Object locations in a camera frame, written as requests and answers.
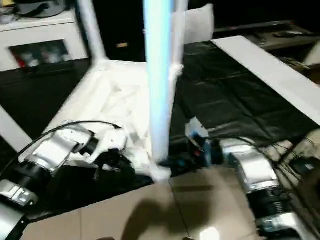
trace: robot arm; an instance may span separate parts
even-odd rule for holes
[[[288,193],[262,153],[239,139],[221,140],[220,146],[225,164],[236,171],[261,236],[317,239],[293,211]]]
[[[78,124],[60,129],[42,141],[20,164],[8,169],[0,181],[0,196],[9,203],[0,202],[0,240],[21,238],[27,219],[19,209],[37,203],[71,154],[80,154],[86,164],[102,169],[107,162],[100,159],[100,154],[110,151],[113,157],[120,155],[119,150],[124,149],[126,141],[126,133],[121,128],[108,130],[104,138],[98,140],[93,132]]]

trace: black cable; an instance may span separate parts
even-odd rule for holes
[[[113,126],[115,129],[121,129],[120,126],[111,123],[111,122],[107,122],[107,121],[99,121],[99,120],[84,120],[84,121],[72,121],[72,122],[68,122],[66,124],[57,126],[49,131],[44,132],[43,134],[41,134],[39,137],[37,137],[35,140],[33,140],[31,143],[29,143],[27,146],[25,146],[21,151],[19,151],[16,156],[11,159],[9,161],[9,163],[4,167],[4,169],[1,171],[0,173],[0,178],[1,176],[7,171],[7,169],[16,161],[18,160],[18,158],[21,156],[21,154],[23,154],[26,150],[28,150],[29,148],[31,148],[34,144],[36,144],[38,141],[40,141],[41,139],[43,139],[45,136],[48,136],[49,134],[55,133],[58,130],[64,129],[66,127],[69,126],[73,126],[73,125],[77,125],[77,124],[106,124],[106,125],[110,125]]]

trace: tile floor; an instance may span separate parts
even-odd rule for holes
[[[216,240],[260,239],[232,169],[199,170],[33,223],[22,239],[200,240],[211,227]]]

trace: white shelf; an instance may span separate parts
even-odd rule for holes
[[[46,17],[46,18],[25,18],[21,19],[7,25],[0,25],[0,32],[18,30],[18,29],[28,29],[34,27],[42,27],[48,25],[57,24],[68,24],[75,23],[76,17],[73,10],[64,11],[57,16]]]

